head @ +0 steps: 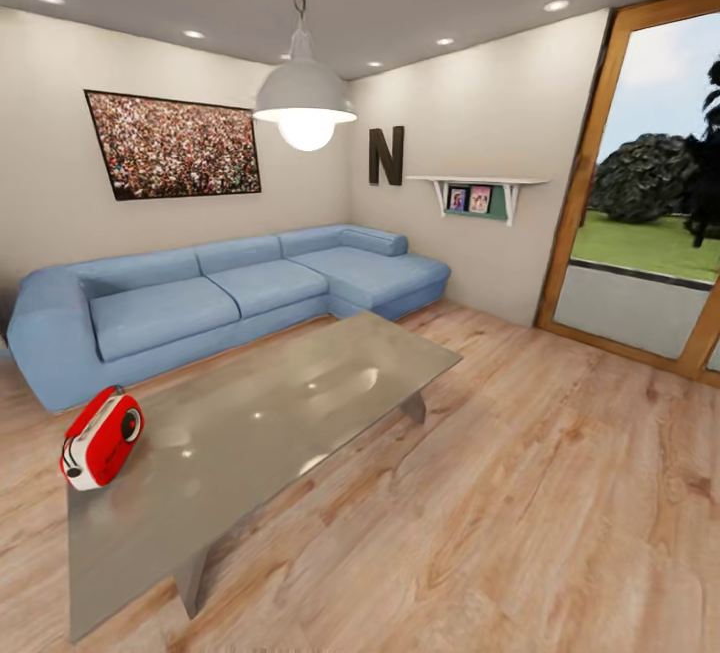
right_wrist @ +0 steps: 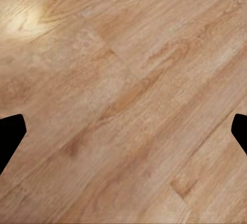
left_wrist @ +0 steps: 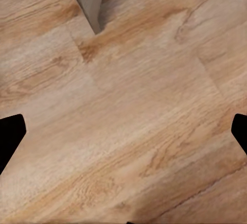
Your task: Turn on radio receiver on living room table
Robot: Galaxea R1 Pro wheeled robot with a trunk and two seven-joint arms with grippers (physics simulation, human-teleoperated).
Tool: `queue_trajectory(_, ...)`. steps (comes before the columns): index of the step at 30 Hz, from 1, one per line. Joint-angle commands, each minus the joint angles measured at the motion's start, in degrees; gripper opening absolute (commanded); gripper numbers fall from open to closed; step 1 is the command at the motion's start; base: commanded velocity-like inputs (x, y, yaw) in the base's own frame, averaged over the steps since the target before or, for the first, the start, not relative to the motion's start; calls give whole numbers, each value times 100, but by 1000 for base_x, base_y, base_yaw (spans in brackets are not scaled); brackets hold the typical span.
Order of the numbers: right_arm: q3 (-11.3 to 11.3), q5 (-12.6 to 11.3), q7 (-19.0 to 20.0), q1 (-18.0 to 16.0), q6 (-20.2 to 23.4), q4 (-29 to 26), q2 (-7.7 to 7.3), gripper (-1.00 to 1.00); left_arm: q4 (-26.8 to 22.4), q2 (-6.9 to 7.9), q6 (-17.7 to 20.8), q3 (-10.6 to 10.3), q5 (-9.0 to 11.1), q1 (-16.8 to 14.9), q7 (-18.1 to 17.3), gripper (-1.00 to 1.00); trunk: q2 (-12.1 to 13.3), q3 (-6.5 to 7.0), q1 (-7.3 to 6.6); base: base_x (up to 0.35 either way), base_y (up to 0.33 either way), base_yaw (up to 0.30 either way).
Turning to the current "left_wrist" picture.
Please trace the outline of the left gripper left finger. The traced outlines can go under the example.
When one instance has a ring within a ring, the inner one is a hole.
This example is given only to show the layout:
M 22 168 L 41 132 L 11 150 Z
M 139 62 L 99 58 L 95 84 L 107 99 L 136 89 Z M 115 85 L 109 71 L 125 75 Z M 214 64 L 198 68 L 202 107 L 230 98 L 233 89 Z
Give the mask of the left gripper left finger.
M 0 175 L 26 134 L 22 114 L 0 119 Z

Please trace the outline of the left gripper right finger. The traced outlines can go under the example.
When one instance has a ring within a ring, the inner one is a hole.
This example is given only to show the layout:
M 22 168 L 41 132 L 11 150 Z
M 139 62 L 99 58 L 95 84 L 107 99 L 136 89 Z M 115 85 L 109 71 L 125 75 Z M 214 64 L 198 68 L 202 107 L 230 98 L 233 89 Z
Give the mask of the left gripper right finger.
M 247 115 L 235 114 L 231 132 L 247 154 Z

